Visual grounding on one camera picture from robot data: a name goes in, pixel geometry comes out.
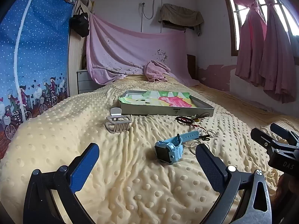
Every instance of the black bag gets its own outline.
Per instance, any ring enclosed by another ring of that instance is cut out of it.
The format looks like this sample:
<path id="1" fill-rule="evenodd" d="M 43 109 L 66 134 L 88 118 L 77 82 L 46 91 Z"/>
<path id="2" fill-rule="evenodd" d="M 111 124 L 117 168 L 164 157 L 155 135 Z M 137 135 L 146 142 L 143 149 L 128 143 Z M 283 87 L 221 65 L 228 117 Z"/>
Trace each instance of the black bag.
<path id="1" fill-rule="evenodd" d="M 85 13 L 80 6 L 73 17 L 70 19 L 70 28 L 75 30 L 82 38 L 89 35 L 88 13 Z"/>

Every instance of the peeling paint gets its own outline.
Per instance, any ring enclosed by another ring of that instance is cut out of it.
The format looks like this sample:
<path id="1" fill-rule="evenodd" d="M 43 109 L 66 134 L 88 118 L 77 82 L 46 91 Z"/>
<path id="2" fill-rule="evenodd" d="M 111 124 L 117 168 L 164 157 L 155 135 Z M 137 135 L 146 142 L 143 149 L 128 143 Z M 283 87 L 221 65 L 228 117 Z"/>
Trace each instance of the peeling paint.
<path id="1" fill-rule="evenodd" d="M 207 69 L 198 70 L 199 81 L 208 86 L 221 91 L 230 91 L 231 70 L 237 65 L 209 65 Z"/>

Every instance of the bed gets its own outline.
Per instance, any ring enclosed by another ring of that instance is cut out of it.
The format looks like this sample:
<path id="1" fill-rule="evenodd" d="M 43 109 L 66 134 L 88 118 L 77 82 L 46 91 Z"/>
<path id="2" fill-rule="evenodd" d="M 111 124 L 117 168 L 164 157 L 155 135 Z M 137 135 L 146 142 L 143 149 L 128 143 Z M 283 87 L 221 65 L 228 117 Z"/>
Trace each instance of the bed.
<path id="1" fill-rule="evenodd" d="M 268 166 L 266 151 L 250 138 L 252 127 L 272 137 L 270 123 L 298 131 L 299 121 L 259 110 L 245 102 L 203 85 L 188 88 L 173 78 L 150 83 L 144 76 L 128 76 L 91 93 L 67 98 L 42 115 L 22 124 L 0 162 L 0 200 L 19 224 L 29 178 L 34 169 L 56 171 L 69 165 L 90 142 L 99 145 L 100 157 L 83 189 L 76 193 L 95 223 L 158 224 L 200 223 L 218 197 L 195 156 L 184 149 L 181 160 L 167 165 L 156 159 L 154 144 L 194 130 L 174 116 L 132 116 L 130 131 L 109 133 L 104 121 L 126 90 L 189 92 L 215 107 L 213 117 L 200 125 L 218 136 L 208 145 L 226 165 L 240 171 L 262 169 L 270 195 L 281 175 Z M 227 217 L 232 219 L 240 201 L 237 194 Z M 54 192 L 64 221 L 71 223 Z"/>

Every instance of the gray tray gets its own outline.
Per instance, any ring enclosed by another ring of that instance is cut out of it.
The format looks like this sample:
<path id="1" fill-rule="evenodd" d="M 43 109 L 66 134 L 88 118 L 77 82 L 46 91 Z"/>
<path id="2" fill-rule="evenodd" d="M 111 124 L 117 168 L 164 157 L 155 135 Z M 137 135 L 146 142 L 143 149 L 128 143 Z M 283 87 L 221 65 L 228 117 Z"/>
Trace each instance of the gray tray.
<path id="1" fill-rule="evenodd" d="M 130 95 L 139 95 L 146 93 L 146 91 L 134 91 L 128 90 L 121 97 Z M 203 113 L 209 113 L 210 117 L 214 114 L 214 108 L 197 99 L 194 96 L 190 96 L 192 102 L 197 108 L 182 108 L 182 107 L 170 107 L 170 106 L 151 106 L 151 105 L 131 105 L 120 102 L 123 115 L 172 115 L 172 116 L 194 116 L 196 114 L 201 115 Z"/>

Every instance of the drawer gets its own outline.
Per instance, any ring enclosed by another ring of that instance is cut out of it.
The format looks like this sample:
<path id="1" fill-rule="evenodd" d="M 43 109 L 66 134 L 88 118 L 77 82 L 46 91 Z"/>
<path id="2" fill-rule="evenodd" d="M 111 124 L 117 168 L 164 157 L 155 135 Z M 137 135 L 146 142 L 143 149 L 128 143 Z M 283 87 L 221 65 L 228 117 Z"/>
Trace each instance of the drawer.
<path id="1" fill-rule="evenodd" d="M 89 90 L 79 90 L 79 94 L 80 93 L 90 93 L 90 92 L 93 92 L 94 89 L 89 89 Z"/>
<path id="2" fill-rule="evenodd" d="M 78 81 L 79 91 L 81 90 L 96 90 L 98 88 L 103 87 L 103 85 L 99 85 L 94 81 Z"/>
<path id="3" fill-rule="evenodd" d="M 78 81 L 92 81 L 91 76 L 87 70 L 78 72 Z"/>

